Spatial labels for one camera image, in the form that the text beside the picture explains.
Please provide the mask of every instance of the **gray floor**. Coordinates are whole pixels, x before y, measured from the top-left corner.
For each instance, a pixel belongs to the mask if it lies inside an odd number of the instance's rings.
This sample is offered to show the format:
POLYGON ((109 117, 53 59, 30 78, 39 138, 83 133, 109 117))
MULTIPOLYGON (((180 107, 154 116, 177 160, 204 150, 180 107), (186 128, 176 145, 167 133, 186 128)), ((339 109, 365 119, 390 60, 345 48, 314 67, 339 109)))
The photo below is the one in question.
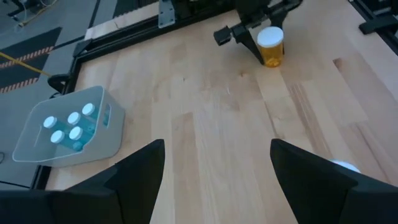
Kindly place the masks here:
MULTIPOLYGON (((94 11, 96 0, 58 0, 48 11, 34 19, 21 32, 15 33, 15 21, 6 16, 16 9, 12 4, 0 1, 0 49, 17 44, 23 40, 62 27, 56 45, 85 34, 94 11)), ((112 19, 116 0, 101 0, 94 25, 112 19)), ((50 74, 67 73, 72 63, 75 44, 66 45, 52 52, 43 68, 50 74)), ((31 109, 40 101, 48 99, 55 90, 47 85, 47 77, 41 76, 37 83, 8 93, 0 94, 0 151, 6 153, 0 164, 0 181, 30 186, 36 165, 16 163, 12 152, 17 144, 25 120, 31 109)), ((7 188, 0 184, 0 189, 7 188)))

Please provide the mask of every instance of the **floor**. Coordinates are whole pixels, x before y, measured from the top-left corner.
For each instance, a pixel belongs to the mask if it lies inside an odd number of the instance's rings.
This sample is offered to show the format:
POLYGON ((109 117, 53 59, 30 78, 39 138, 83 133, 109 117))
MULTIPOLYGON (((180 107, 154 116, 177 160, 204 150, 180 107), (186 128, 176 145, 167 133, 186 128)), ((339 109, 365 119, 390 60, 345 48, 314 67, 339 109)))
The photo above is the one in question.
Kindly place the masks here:
POLYGON ((125 108, 123 143, 109 159, 53 169, 47 189, 155 139, 166 162, 152 223, 296 223, 272 138, 398 185, 398 57, 377 34, 362 35, 352 5, 304 1, 284 23, 275 69, 234 41, 217 46, 213 32, 238 21, 229 12, 83 64, 76 89, 102 85, 125 108))
MULTIPOLYGON (((0 49, 56 27, 63 28, 56 45, 85 35, 95 4, 96 0, 58 0, 51 9, 34 19, 21 32, 15 33, 13 29, 15 21, 7 17, 6 14, 15 10, 16 7, 13 4, 7 5, 0 2, 0 49)), ((94 25, 112 19, 115 5, 116 0, 101 0, 94 25)), ((24 13, 20 13, 18 16, 23 19, 24 13)), ((27 16, 29 18, 32 13, 28 12, 27 16)), ((53 51, 49 55, 43 71, 50 74, 67 73, 72 63, 75 44, 66 45, 53 51)), ((0 94, 0 117, 7 118, 0 120, 3 129, 7 129, 0 135, 2 149, 6 149, 6 157, 0 165, 0 181, 30 186, 36 165, 15 163, 11 155, 30 110, 38 102, 48 99, 53 93, 55 91, 48 86, 47 77, 42 75, 33 85, 0 94)))

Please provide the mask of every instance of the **white plastic basket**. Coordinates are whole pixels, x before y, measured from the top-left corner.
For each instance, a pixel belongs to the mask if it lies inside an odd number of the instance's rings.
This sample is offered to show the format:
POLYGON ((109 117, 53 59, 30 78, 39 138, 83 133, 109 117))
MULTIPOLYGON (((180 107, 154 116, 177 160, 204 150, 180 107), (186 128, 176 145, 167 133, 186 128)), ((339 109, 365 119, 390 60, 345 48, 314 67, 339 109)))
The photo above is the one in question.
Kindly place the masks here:
POLYGON ((36 105, 30 112, 17 146, 12 154, 16 162, 32 162, 45 166, 63 167, 114 156, 119 151, 124 124, 124 109, 102 87, 94 86, 36 105), (68 115, 81 111, 87 103, 99 108, 96 129, 91 140, 76 152, 50 141, 52 130, 42 127, 48 116, 67 123, 68 115), (110 107, 109 123, 103 124, 104 111, 110 107))

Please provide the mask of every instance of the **white cap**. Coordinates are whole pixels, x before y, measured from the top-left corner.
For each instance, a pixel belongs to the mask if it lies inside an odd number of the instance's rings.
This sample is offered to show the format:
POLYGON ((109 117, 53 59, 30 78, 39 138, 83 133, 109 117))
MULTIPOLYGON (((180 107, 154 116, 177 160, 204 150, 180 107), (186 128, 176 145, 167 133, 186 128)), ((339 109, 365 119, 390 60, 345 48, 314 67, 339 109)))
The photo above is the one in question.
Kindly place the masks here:
POLYGON ((84 115, 86 115, 86 116, 89 116, 89 115, 91 115, 91 114, 94 112, 94 110, 95 110, 94 104, 92 104, 92 103, 87 103, 87 104, 83 107, 83 109, 81 110, 81 113, 84 114, 84 115))
POLYGON ((361 171, 359 171, 358 168, 356 168, 356 167, 355 167, 354 165, 352 165, 352 164, 349 164, 348 162, 338 161, 338 160, 336 160, 336 159, 332 159, 331 161, 334 162, 335 164, 339 164, 339 165, 342 166, 342 167, 345 167, 345 168, 350 169, 350 170, 352 170, 352 171, 361 173, 361 171))
POLYGON ((74 127, 69 133, 69 138, 72 140, 78 140, 82 134, 83 129, 81 127, 74 127))
POLYGON ((72 125, 76 125, 79 122, 80 117, 81 117, 80 113, 73 112, 68 117, 68 123, 70 123, 72 125))
POLYGON ((65 133, 63 131, 55 131, 54 133, 52 133, 51 135, 51 142, 58 144, 60 143, 63 139, 65 138, 65 133))
POLYGON ((57 123, 57 118, 54 116, 49 116, 43 122, 43 127, 45 128, 52 128, 54 127, 55 123, 57 123))
POLYGON ((266 27, 257 35, 257 43, 261 47, 275 47, 282 43, 284 31, 279 27, 266 27))

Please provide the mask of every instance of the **wooden table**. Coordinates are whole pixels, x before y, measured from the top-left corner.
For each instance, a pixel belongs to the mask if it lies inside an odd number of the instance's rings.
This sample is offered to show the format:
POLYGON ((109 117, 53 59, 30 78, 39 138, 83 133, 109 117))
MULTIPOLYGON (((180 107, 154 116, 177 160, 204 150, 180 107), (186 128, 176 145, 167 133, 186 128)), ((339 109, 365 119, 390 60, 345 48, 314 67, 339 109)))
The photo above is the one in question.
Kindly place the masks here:
POLYGON ((47 189, 71 187, 158 138, 166 163, 152 223, 296 223, 269 159, 272 138, 398 185, 398 57, 377 34, 360 33, 349 2, 306 0, 291 12, 275 69, 242 45, 217 46, 213 32, 237 22, 229 12, 85 63, 76 90, 102 85, 126 109, 123 144, 110 159, 53 169, 47 189))

